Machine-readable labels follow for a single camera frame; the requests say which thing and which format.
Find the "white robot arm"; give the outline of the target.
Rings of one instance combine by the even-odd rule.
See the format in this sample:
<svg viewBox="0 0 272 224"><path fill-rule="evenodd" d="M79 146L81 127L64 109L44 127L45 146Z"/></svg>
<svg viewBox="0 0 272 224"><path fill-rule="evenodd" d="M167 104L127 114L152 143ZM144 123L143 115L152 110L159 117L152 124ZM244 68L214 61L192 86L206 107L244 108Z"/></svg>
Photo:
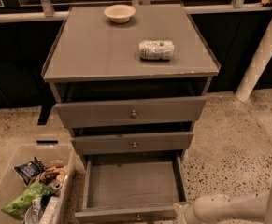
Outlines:
<svg viewBox="0 0 272 224"><path fill-rule="evenodd" d="M270 190L229 197L204 195L191 204L173 204L178 224L218 224L240 219L272 224L272 186Z"/></svg>

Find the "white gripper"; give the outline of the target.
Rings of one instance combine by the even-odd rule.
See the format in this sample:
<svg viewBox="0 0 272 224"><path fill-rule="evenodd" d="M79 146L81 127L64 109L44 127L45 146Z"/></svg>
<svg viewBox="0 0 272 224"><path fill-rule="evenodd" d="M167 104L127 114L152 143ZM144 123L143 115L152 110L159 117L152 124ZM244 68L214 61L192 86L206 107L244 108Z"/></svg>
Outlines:
<svg viewBox="0 0 272 224"><path fill-rule="evenodd" d="M179 204L179 203L173 204L173 208L176 213L177 224L190 224L189 221L186 219L186 210L188 207L189 207L188 204Z"/></svg>

